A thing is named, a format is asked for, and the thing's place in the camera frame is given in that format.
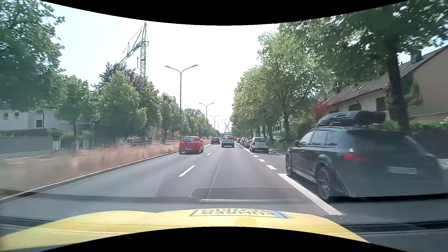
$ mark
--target construction crane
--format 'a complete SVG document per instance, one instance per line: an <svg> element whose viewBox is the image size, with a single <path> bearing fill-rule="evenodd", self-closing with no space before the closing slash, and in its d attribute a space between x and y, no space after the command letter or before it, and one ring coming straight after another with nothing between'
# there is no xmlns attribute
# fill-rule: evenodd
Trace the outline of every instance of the construction crane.
<svg viewBox="0 0 448 252"><path fill-rule="evenodd" d="M133 41L135 35L137 35L138 33L138 37L134 42L134 45L132 46L132 48L129 46L130 42ZM135 51L137 51L138 49L140 49L140 78L143 78L143 80L145 80L146 77L146 46L149 44L149 41L147 41L146 39L148 38L148 32L146 30L146 22L145 24L135 33L135 35L131 38L131 40L129 40L128 42L128 47L125 48L123 50L123 53L120 56L123 56L123 54L125 53L125 51L127 50L126 56L119 60L118 63L122 63L124 61L126 61Z"/></svg>

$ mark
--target roof box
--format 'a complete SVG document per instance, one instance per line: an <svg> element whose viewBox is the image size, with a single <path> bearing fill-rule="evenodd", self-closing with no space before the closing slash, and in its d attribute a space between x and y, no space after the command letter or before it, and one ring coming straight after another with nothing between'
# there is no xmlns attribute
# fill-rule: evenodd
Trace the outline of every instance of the roof box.
<svg viewBox="0 0 448 252"><path fill-rule="evenodd" d="M386 119L386 113L377 111L349 111L339 112L324 116L318 122L318 127L322 126L365 126L370 124L380 124Z"/></svg>

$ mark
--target car rear window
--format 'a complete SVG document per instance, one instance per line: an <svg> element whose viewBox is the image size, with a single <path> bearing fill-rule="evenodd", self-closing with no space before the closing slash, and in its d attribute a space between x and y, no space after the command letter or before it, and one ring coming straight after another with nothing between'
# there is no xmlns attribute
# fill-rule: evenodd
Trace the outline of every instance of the car rear window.
<svg viewBox="0 0 448 252"><path fill-rule="evenodd" d="M348 131L356 146L363 153L406 154L416 152L415 146L405 134L393 131Z"/></svg>
<svg viewBox="0 0 448 252"><path fill-rule="evenodd" d="M181 142L196 142L197 140L195 137L183 137Z"/></svg>

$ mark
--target car wheel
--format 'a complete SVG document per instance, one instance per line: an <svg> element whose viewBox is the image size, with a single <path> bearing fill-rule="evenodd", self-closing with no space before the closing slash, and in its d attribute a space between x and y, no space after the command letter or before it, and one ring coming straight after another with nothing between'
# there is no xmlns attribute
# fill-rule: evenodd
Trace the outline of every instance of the car wheel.
<svg viewBox="0 0 448 252"><path fill-rule="evenodd" d="M325 167L317 170L317 186L319 187L318 195L323 200L328 200L332 196L331 175Z"/></svg>
<svg viewBox="0 0 448 252"><path fill-rule="evenodd" d="M286 156L285 165L286 165L286 175L288 177L292 177L294 174L293 169L291 168L291 163L292 163L291 161L292 161L291 156Z"/></svg>

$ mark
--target car rim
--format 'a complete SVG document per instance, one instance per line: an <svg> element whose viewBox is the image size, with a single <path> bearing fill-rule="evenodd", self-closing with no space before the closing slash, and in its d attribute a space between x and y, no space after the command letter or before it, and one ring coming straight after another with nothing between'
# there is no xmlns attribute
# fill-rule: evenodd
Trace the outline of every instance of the car rim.
<svg viewBox="0 0 448 252"><path fill-rule="evenodd" d="M290 162L290 158L287 157L285 163L286 163L286 175L288 175L288 176L291 175L291 164L289 162Z"/></svg>
<svg viewBox="0 0 448 252"><path fill-rule="evenodd" d="M330 198L331 191L328 185L329 180L328 172L325 169L320 170L318 180L319 180L319 195L323 199L327 200L328 198Z"/></svg>

